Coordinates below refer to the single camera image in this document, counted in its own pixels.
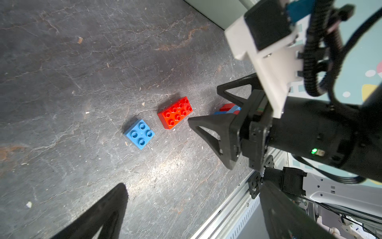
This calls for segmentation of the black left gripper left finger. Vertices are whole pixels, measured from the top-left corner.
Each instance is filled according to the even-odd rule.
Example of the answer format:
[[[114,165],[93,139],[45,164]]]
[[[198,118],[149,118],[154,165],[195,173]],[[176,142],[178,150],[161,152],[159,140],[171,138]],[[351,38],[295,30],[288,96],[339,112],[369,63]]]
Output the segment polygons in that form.
[[[91,239],[99,233],[99,239],[118,239],[127,203],[126,186],[119,183],[53,238]]]

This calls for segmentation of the blue red lego assembly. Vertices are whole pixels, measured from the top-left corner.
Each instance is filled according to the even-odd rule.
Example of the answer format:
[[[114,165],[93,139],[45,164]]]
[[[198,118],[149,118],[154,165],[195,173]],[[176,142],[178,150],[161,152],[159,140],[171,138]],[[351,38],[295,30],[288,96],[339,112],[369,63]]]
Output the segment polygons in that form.
[[[229,103],[223,105],[217,112],[214,113],[214,115],[221,115],[221,114],[239,114],[241,111],[241,108],[234,103]]]

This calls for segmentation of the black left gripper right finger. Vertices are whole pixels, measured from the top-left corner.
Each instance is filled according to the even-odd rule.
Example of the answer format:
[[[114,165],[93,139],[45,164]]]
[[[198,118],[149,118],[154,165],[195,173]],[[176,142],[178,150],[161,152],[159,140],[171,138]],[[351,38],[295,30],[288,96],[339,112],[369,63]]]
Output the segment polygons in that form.
[[[333,239],[273,183],[265,181],[260,202],[271,239]]]

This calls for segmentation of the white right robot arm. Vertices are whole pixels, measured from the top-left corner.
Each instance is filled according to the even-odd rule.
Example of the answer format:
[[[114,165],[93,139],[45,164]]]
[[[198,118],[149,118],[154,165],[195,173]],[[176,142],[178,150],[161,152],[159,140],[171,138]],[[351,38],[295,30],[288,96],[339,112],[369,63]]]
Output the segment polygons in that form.
[[[273,109],[257,74],[223,84],[218,94],[238,105],[238,114],[189,118],[188,123],[233,169],[239,156],[261,170],[268,147],[375,181],[382,180],[382,89],[376,88],[356,115],[341,114],[326,101],[287,97],[284,113]]]

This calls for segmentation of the red long lego brick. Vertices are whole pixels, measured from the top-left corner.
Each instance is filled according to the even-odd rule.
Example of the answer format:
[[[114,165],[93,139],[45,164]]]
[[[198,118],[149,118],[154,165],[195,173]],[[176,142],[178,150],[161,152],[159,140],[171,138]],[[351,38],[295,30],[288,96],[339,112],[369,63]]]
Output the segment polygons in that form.
[[[157,115],[164,129],[172,129],[192,112],[193,108],[191,107],[189,99],[183,97],[159,112]]]

